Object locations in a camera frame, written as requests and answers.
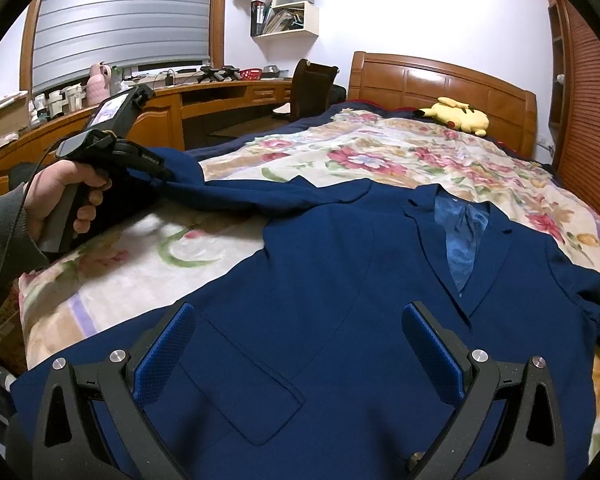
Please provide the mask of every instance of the wooden window frame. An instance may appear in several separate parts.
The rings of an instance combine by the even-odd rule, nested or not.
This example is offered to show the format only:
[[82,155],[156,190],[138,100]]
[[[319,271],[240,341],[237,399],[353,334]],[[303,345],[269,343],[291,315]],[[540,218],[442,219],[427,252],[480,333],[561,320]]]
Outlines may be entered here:
[[[224,1],[210,0],[209,5],[209,57],[212,66],[224,65]],[[20,90],[33,88],[33,47],[42,0],[33,0],[27,8],[20,51]]]

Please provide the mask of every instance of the wooden headboard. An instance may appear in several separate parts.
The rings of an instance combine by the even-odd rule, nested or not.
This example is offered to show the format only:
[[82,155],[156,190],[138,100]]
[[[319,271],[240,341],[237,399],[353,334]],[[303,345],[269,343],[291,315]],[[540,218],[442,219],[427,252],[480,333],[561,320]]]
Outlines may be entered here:
[[355,52],[350,100],[384,108],[429,108],[438,97],[469,103],[489,117],[487,133],[531,157],[536,144],[536,96],[496,77],[462,66],[394,54]]

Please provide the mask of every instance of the jacket sleeve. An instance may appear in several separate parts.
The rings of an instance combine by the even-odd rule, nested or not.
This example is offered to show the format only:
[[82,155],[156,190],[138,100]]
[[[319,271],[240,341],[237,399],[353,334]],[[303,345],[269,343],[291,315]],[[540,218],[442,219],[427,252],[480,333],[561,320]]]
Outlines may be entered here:
[[[154,150],[165,158],[165,167],[173,172],[167,182],[151,179],[158,192],[170,200],[198,210],[258,210],[267,216],[279,216],[327,203],[349,203],[367,193],[369,179],[351,180],[335,186],[315,187],[302,177],[289,182],[269,180],[210,180],[205,182],[202,168],[189,155],[171,148]],[[143,180],[140,172],[131,174]]]
[[[22,200],[24,185],[0,196],[0,261],[11,231],[13,220]],[[11,240],[10,250],[0,276],[0,304],[9,292],[11,282],[23,272],[48,265],[45,255],[40,252],[27,231],[27,215],[23,210]]]
[[600,345],[600,273],[572,264],[555,240],[548,237],[547,259],[554,278],[568,298],[578,306],[596,329]]

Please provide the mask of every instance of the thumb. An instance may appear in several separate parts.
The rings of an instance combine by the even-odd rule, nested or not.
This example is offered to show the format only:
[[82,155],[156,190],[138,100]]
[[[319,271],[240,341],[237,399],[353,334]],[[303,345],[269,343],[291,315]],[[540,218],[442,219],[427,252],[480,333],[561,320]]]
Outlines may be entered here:
[[107,179],[99,175],[93,166],[72,160],[58,160],[47,171],[52,171],[53,178],[65,186],[83,182],[87,186],[101,187],[107,183]]

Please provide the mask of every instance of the blue satin lining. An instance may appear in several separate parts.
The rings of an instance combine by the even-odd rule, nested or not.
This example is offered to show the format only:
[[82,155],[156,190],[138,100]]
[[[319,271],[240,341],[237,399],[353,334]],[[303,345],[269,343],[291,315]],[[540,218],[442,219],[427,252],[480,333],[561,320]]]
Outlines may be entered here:
[[458,292],[474,270],[475,255],[489,222],[486,203],[467,202],[444,189],[436,195],[434,219],[446,232],[446,260]]

